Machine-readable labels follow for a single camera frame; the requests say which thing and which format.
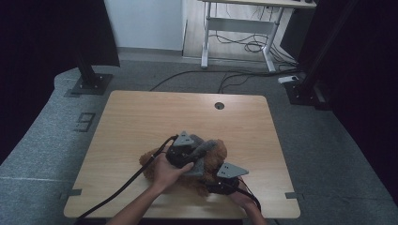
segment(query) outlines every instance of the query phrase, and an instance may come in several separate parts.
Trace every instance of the gray carpet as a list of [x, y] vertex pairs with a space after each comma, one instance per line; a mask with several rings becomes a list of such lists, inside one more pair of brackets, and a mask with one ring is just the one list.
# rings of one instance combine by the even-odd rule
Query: gray carpet
[[[72, 224], [63, 209], [84, 155], [114, 90], [148, 91], [196, 64], [121, 61], [121, 68], [95, 67], [113, 73], [103, 96], [64, 97], [80, 74], [73, 69], [55, 78], [55, 90], [34, 125], [0, 169], [0, 224]], [[208, 70], [235, 67], [210, 66]], [[223, 73], [192, 73], [155, 91], [217, 93]], [[290, 105], [278, 77], [251, 78], [226, 94], [262, 95], [270, 111], [298, 194], [301, 216], [280, 224], [398, 224], [398, 209], [369, 163], [332, 112]], [[239, 83], [243, 78], [232, 80]], [[77, 123], [94, 113], [87, 132]], [[272, 219], [269, 224], [276, 224]]]

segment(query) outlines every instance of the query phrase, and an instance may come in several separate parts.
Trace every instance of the light wood tabletop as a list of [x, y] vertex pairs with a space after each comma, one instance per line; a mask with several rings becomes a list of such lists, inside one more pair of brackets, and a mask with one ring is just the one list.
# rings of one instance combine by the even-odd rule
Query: light wood tabletop
[[[224, 105], [222, 110], [215, 107]], [[243, 179], [262, 205], [266, 218], [297, 218], [296, 199], [283, 152], [261, 96], [114, 91], [106, 104], [69, 196], [64, 214], [76, 218], [122, 187], [141, 165], [140, 156], [186, 130], [204, 140], [224, 141], [226, 161], [249, 170]], [[111, 218], [149, 182], [140, 175], [118, 197], [88, 216]], [[245, 218], [226, 196], [199, 197], [194, 190], [172, 186], [154, 201], [145, 218]]]
[[316, 8], [314, 0], [311, 3], [306, 3], [304, 0], [200, 0], [202, 2], [211, 3], [227, 3], [227, 4], [241, 4], [241, 5], [256, 5], [267, 7], [280, 8]]

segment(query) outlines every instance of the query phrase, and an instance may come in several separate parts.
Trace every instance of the white wall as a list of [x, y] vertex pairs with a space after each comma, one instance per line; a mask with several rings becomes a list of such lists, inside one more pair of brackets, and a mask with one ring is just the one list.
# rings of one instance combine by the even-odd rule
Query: white wall
[[184, 0], [105, 0], [117, 47], [182, 50]]

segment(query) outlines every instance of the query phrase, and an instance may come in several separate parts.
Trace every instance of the brown teddy bear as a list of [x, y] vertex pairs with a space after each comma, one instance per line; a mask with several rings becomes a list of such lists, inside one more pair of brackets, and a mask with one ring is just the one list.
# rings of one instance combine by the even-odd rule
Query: brown teddy bear
[[[202, 176], [191, 176], [182, 175], [176, 181], [177, 184], [185, 187], [196, 189], [198, 195], [206, 197], [209, 192], [204, 182], [215, 182], [216, 173], [220, 166], [224, 163], [227, 156], [226, 147], [222, 140], [213, 141], [216, 142], [211, 150], [207, 151], [204, 156], [204, 172]], [[140, 164], [144, 165], [151, 156], [158, 150], [158, 148], [153, 149], [140, 157]], [[151, 163], [144, 171], [144, 176], [146, 179], [153, 181], [155, 170], [155, 163]]]

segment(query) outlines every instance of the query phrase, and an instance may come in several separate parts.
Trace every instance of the forearm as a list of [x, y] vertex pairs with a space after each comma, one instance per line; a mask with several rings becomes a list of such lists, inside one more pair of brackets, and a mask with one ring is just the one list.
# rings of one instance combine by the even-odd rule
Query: forearm
[[248, 203], [243, 207], [247, 216], [251, 220], [253, 225], [267, 225], [266, 220], [264, 219], [263, 215], [261, 214], [260, 210], [258, 210], [255, 203]]
[[151, 186], [145, 190], [134, 201], [129, 203], [117, 213], [107, 225], [135, 225], [144, 216], [149, 206], [158, 198], [163, 189]]

